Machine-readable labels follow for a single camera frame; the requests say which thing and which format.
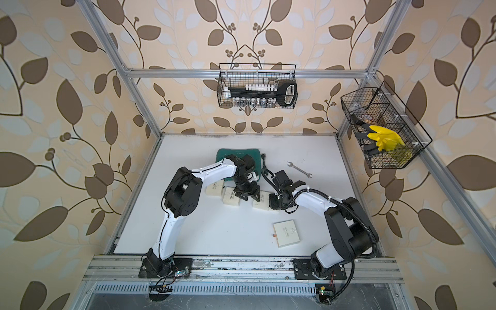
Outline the large cream jewelry box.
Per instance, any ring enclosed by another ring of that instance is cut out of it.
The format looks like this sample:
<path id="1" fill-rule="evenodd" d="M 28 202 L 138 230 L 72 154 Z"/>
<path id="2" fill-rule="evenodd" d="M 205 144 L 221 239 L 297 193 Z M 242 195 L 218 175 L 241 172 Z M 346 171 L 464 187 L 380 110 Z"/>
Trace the large cream jewelry box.
<path id="1" fill-rule="evenodd" d="M 274 223 L 273 228 L 278 247 L 286 247 L 300 242 L 300 237 L 294 220 Z"/>

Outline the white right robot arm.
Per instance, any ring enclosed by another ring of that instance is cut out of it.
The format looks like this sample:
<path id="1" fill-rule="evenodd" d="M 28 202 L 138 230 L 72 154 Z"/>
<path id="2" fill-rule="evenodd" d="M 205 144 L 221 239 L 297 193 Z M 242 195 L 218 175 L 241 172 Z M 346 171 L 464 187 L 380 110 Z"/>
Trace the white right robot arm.
<path id="1" fill-rule="evenodd" d="M 325 219 L 331 241 L 311 255 L 315 275 L 322 278 L 336 265 L 377 257 L 377 231 L 356 198 L 334 198 L 303 181 L 293 182 L 283 170 L 272 173 L 264 167 L 261 173 L 275 190 L 269 195 L 271 209 L 291 214 L 304 208 Z"/>

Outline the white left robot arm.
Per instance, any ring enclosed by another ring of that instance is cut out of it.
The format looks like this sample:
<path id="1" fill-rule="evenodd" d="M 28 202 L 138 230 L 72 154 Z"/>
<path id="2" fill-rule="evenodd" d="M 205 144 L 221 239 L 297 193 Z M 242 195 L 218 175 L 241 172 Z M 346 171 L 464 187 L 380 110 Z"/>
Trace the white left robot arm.
<path id="1" fill-rule="evenodd" d="M 185 217 L 197 208 L 203 188 L 226 178 L 235 183 L 233 194 L 236 198 L 260 201 L 256 161 L 248 154 L 241 158 L 229 154 L 203 168 L 190 170 L 181 167 L 177 170 L 161 200 L 165 214 L 160 233 L 143 259 L 149 271 L 160 276 L 171 272 L 176 242 Z"/>

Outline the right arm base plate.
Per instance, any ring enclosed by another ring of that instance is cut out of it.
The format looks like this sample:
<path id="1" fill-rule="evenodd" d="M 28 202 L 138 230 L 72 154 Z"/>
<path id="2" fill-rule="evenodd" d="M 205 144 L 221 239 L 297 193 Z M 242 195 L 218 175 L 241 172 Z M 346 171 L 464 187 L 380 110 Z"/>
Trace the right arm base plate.
<path id="1" fill-rule="evenodd" d="M 314 258 L 296 258 L 292 260 L 294 276 L 297 280 L 346 280 L 346 270 L 339 264 L 323 267 Z"/>

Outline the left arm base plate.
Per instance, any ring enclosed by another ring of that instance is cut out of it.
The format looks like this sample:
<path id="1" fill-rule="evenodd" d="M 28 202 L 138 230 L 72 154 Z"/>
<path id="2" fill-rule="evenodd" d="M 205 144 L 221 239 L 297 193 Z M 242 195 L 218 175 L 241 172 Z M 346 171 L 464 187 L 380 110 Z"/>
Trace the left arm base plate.
<path id="1" fill-rule="evenodd" d="M 139 278 L 182 278 L 189 276 L 192 270 L 192 258 L 159 258 L 152 248 L 142 256 Z"/>

